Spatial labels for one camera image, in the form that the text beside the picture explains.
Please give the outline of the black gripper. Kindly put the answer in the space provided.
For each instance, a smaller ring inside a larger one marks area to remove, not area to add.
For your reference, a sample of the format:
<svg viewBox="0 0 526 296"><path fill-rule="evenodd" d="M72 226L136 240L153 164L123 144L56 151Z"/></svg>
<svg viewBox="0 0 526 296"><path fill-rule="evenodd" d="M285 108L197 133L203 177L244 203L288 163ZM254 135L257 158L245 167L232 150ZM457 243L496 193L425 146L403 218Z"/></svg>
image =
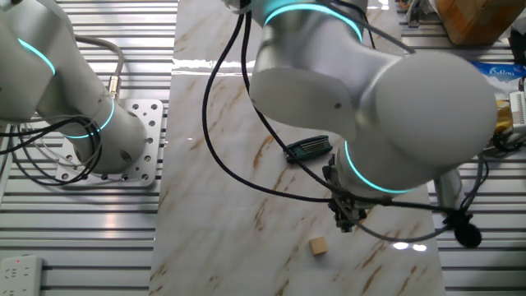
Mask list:
<svg viewBox="0 0 526 296"><path fill-rule="evenodd" d="M342 189L335 166L335 154L330 157L328 164L322 168L322 173L329 185ZM331 192L329 208L335 213L336 227L347 233L352 233L356 229L352 219L361 222L367 217L367 212L364 209L358 209L354 201L334 191Z"/></svg>

